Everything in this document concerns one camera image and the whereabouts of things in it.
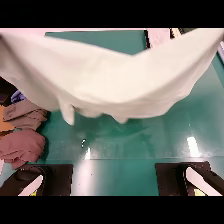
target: brown cloth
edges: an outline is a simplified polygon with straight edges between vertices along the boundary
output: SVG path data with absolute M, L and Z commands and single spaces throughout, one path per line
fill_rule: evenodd
M 8 121 L 16 128 L 36 130 L 41 122 L 46 121 L 47 111 L 24 99 L 4 109 L 3 121 Z
M 45 137 L 33 130 L 13 132 L 0 141 L 0 159 L 17 169 L 26 162 L 36 162 L 44 146 Z

